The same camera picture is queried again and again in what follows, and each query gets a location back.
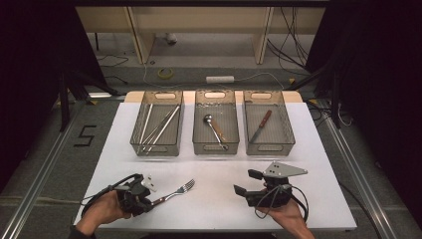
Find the hand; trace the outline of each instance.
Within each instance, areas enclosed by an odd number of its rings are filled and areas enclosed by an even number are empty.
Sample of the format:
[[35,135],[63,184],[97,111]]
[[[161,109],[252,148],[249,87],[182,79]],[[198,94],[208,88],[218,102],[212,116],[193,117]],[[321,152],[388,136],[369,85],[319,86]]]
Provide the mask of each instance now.
[[298,239],[315,238],[302,217],[298,203],[293,199],[278,208],[257,207],[257,210],[263,213],[268,212],[268,215]]
[[113,190],[97,199],[76,227],[85,235],[91,236],[101,224],[108,224],[120,218],[128,219],[130,213],[121,210],[117,192]]

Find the fork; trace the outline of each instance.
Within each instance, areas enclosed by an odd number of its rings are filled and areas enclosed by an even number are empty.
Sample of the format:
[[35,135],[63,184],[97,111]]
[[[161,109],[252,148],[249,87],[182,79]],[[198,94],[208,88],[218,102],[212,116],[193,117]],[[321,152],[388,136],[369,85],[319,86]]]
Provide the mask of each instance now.
[[195,184],[195,180],[192,179],[192,180],[188,181],[187,183],[185,183],[184,185],[182,185],[181,187],[177,188],[177,190],[175,192],[170,193],[167,196],[160,197],[157,200],[153,201],[151,204],[152,204],[152,206],[156,206],[156,205],[158,205],[162,202],[167,201],[172,196],[182,195],[182,194],[186,193],[187,191],[189,191],[193,187],[194,184]]

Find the gray floor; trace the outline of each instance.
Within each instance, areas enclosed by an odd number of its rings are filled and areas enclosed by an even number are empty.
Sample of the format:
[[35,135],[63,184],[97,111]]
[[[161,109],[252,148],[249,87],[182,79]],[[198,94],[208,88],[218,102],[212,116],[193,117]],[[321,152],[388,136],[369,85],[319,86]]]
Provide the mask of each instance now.
[[[94,38],[92,34],[89,34],[89,36],[91,39]],[[225,85],[225,87],[232,89],[267,89],[280,88],[279,83],[286,87],[290,83],[289,79],[299,80],[304,77],[283,71],[278,58],[274,57],[269,51],[266,52],[264,64],[256,65],[251,37],[248,35],[177,34],[177,37],[178,43],[170,47],[161,36],[158,36],[151,57],[146,64],[145,72],[145,66],[140,65],[137,61],[133,43],[129,36],[125,34],[99,34],[100,51],[97,52],[99,59],[106,55],[128,58],[126,62],[115,67],[107,66],[113,66],[125,61],[125,59],[110,56],[99,60],[99,63],[103,65],[102,69],[105,76],[109,77],[106,78],[108,84],[123,93],[135,90],[169,89],[169,87],[192,90],[202,87],[221,87],[204,85],[206,76],[234,76],[235,79],[239,80],[262,74],[250,80]],[[271,36],[271,39],[273,43],[279,45],[284,40],[283,36]],[[305,49],[309,49],[312,40],[313,36],[301,36],[301,43]],[[288,43],[286,52],[290,56],[296,54],[292,42]],[[303,73],[292,64],[283,63],[283,67]],[[171,80],[166,80],[166,82],[158,79],[156,72],[161,68],[172,68],[175,73],[174,77]],[[127,84],[116,77],[127,81]],[[315,84],[310,84],[300,89],[304,99],[313,95],[314,86]],[[90,92],[98,91],[95,88],[88,87],[88,89]],[[81,106],[69,137],[60,155],[58,155],[57,162],[18,238],[48,239],[67,236],[69,226],[78,212],[78,202],[85,195],[111,127],[113,116],[121,101],[122,98],[112,98]],[[80,103],[71,105],[73,114],[79,109],[79,105]],[[318,112],[312,111],[312,114],[315,118],[318,117]],[[341,183],[346,185],[359,200],[362,200],[350,169],[328,127],[329,119],[323,119],[324,117],[316,120],[316,126],[334,173]],[[375,165],[375,159],[360,134],[357,124],[358,122],[354,122],[351,126],[344,125],[341,132],[362,169],[365,179],[385,211],[396,238],[422,238],[421,230],[400,197],[395,193],[382,169]],[[84,125],[96,126],[86,130],[86,134],[94,135],[95,138],[90,147],[75,147],[75,144],[88,142],[86,138],[79,138]],[[18,208],[21,198],[26,195],[44,161],[49,157],[50,149],[59,136],[59,128],[60,107],[54,106],[49,120],[46,121],[37,141],[29,151],[27,159],[22,161],[9,184],[1,193],[0,228],[6,227],[14,211]],[[316,237],[376,238],[374,228],[362,209],[349,193],[346,191],[343,191],[343,193],[356,219],[357,228],[349,232],[315,231]],[[98,234],[99,238],[140,238],[143,236],[143,234],[137,232],[101,231]],[[291,238],[285,232],[278,232],[277,236],[278,238]]]

